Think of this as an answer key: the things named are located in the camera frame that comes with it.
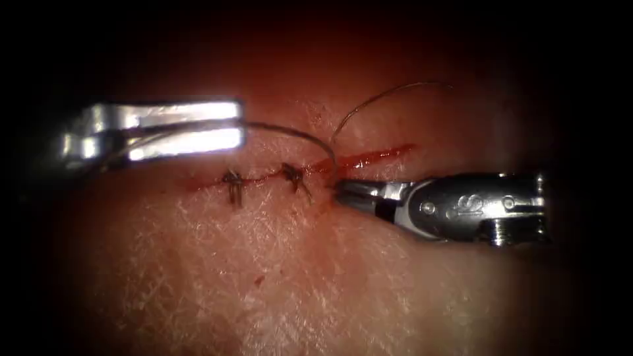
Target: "wound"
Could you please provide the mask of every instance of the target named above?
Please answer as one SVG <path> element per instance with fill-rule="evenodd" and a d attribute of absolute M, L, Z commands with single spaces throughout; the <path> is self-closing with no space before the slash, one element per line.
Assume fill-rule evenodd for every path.
<path fill-rule="evenodd" d="M 417 146 L 414 144 L 404 144 L 386 150 L 370 151 L 353 156 L 340 156 L 338 157 L 338 171 L 341 177 L 345 177 L 350 171 L 353 171 L 355 169 L 362 169 L 373 164 L 395 161 L 400 156 L 408 154 L 415 148 L 417 148 Z M 330 173 L 331 171 L 332 164 L 330 160 L 322 160 L 300 168 L 293 167 L 287 163 L 282 163 L 281 171 L 277 171 L 275 173 L 271 173 L 269 175 L 265 175 L 256 179 L 242 179 L 240 178 L 239 174 L 233 174 L 229 172 L 222 177 L 222 181 L 218 181 L 217 178 L 215 178 L 214 180 L 213 178 L 209 179 L 207 177 L 196 176 L 190 177 L 181 182 L 187 191 L 195 192 L 208 187 L 215 187 L 219 184 L 230 183 L 235 179 L 235 176 L 239 178 L 239 181 L 241 182 L 241 187 L 243 187 L 251 183 L 261 183 L 267 179 L 283 175 L 285 179 L 297 182 L 296 188 L 294 187 L 294 183 L 292 187 L 294 191 L 296 191 L 298 188 L 301 187 L 298 182 L 303 182 L 303 176 L 309 175 L 310 173 Z M 299 176 L 296 174 L 296 172 L 301 174 L 301 179 L 298 179 Z"/>

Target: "skin texture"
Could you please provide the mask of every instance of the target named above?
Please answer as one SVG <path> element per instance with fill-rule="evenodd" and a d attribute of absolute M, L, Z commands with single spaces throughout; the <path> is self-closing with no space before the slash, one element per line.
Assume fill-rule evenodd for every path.
<path fill-rule="evenodd" d="M 412 88 L 349 122 L 339 156 L 415 148 L 348 177 L 508 171 L 550 157 L 547 110 L 484 39 L 316 16 L 249 20 L 194 24 L 158 46 L 147 40 L 156 34 L 130 34 L 134 50 L 97 78 L 113 100 L 236 97 L 249 120 L 324 140 L 369 96 L 441 80 L 454 89 Z M 87 352 L 120 355 L 561 352 L 576 304 L 552 250 L 420 243 L 335 204 L 321 173 L 304 177 L 312 203 L 282 176 L 244 187 L 241 209 L 227 186 L 204 184 L 229 168 L 257 178 L 324 158 L 314 144 L 252 131 L 238 152 L 109 172 L 74 192 L 51 233 L 68 332 Z"/>

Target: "blood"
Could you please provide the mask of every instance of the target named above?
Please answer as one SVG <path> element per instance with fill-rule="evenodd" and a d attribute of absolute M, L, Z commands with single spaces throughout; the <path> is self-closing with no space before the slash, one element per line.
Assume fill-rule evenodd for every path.
<path fill-rule="evenodd" d="M 353 156 L 337 157 L 338 175 L 339 177 L 345 177 L 349 171 L 354 169 L 361 169 L 368 167 L 372 164 L 384 161 L 395 160 L 397 157 L 408 153 L 416 147 L 414 144 L 403 144 L 402 146 L 389 148 L 387 150 L 365 152 Z M 332 172 L 332 160 L 326 158 L 317 163 L 309 164 L 299 168 L 304 176 L 310 173 L 330 173 Z M 270 178 L 283 177 L 284 172 L 280 169 L 277 172 L 265 175 L 263 177 L 255 179 L 242 179 L 242 185 L 247 186 L 250 184 L 257 184 L 266 181 Z M 222 178 L 207 179 L 205 177 L 190 177 L 183 181 L 183 186 L 186 191 L 195 192 L 204 188 L 216 187 L 224 185 Z"/>

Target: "skin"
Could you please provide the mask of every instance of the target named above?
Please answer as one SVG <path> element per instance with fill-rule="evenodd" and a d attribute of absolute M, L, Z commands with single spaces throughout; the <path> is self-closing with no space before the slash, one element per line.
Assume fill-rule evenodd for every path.
<path fill-rule="evenodd" d="M 195 24 L 159 48 L 149 33 L 131 35 L 146 45 L 98 80 L 113 100 L 236 97 L 249 120 L 325 140 L 369 96 L 441 80 L 455 89 L 406 90 L 349 122 L 339 156 L 416 145 L 349 177 L 509 171 L 550 158 L 547 110 L 524 95 L 518 65 L 492 40 L 469 48 L 472 38 L 431 25 L 316 16 L 246 23 L 222 36 Z M 64 333 L 90 353 L 121 355 L 565 350 L 561 330 L 577 304 L 556 249 L 421 243 L 335 204 L 321 173 L 303 180 L 312 203 L 283 177 L 245 186 L 241 209 L 225 185 L 191 189 L 228 169 L 257 178 L 324 158 L 314 144 L 252 131 L 240 151 L 113 171 L 74 192 L 50 232 L 49 273 L 61 281 L 51 294 L 74 320 Z"/>

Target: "shiny metal surface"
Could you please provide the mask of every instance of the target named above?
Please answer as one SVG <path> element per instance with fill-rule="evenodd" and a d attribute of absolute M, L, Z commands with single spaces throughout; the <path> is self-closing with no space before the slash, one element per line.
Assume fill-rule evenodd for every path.
<path fill-rule="evenodd" d="M 239 126 L 242 119 L 241 105 L 228 100 L 172 105 L 96 104 L 82 111 L 57 146 L 61 147 L 60 161 L 67 169 L 118 152 L 124 153 L 121 159 L 132 162 L 208 153 L 244 145 L 246 132 Z"/>
<path fill-rule="evenodd" d="M 149 129 L 240 117 L 241 106 L 232 101 L 173 105 L 96 104 L 84 110 L 76 131 L 91 136 L 105 131 Z"/>
<path fill-rule="evenodd" d="M 379 182 L 362 179 L 342 179 L 335 185 L 338 192 L 362 197 L 401 200 L 402 193 L 414 182 Z"/>
<path fill-rule="evenodd" d="M 342 204 L 428 241 L 549 242 L 542 174 L 462 174 L 420 182 L 341 180 Z"/>

